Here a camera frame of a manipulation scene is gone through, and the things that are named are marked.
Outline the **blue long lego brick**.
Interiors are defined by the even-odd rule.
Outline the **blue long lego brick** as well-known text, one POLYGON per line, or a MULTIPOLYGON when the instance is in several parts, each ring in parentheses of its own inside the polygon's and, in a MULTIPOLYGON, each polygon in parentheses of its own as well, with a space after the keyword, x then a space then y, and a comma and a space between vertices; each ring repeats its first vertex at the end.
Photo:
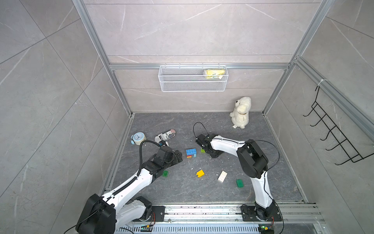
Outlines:
POLYGON ((193 157, 196 157, 197 156, 197 151, 194 148, 193 149, 187 149, 186 154, 187 154, 187 156, 192 155, 193 157))

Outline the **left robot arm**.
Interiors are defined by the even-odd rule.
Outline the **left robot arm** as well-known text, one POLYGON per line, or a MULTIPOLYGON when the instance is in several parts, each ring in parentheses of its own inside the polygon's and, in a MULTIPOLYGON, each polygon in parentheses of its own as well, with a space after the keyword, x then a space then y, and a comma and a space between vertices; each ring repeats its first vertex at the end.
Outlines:
POLYGON ((136 220, 147 220, 152 203, 143 197, 133 197, 151 185, 163 172, 182 162, 182 153, 164 143, 144 140, 139 146, 139 168, 127 181, 113 190, 88 198, 76 225, 72 228, 79 234, 113 234, 119 227, 136 220), (158 151, 143 161, 143 145, 154 144, 158 151))

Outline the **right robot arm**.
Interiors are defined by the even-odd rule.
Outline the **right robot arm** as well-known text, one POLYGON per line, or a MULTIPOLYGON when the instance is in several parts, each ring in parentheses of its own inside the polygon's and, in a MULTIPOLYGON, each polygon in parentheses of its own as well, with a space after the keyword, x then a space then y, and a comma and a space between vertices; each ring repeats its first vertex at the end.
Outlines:
POLYGON ((273 213, 278 205, 271 195, 269 183, 267 182, 267 173, 280 161, 280 152, 278 152, 277 161, 271 167, 268 167, 269 160, 257 144, 259 142, 257 139, 239 141, 210 133, 206 135, 194 134, 194 136, 196 143, 211 158, 218 158, 223 153, 234 155, 238 158, 243 172, 251 178, 255 192, 254 211, 256 218, 260 221, 268 221, 270 218, 274 219, 273 213))

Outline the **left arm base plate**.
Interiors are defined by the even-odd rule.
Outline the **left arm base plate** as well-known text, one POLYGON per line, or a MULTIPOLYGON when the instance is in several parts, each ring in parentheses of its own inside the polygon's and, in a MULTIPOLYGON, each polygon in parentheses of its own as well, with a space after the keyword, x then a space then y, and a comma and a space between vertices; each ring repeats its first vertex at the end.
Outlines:
POLYGON ((163 222, 165 217, 165 206, 152 206, 146 208, 145 212, 139 219, 134 222, 163 222))

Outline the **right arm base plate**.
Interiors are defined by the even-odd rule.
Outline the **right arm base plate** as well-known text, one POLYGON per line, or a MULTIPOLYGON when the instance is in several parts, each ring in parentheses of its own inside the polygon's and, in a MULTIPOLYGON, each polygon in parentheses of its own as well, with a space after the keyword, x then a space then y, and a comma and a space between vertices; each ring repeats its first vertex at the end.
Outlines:
POLYGON ((254 205, 243 204, 240 210, 243 221, 282 221, 280 210, 274 203, 268 208, 263 208, 257 203, 254 205))

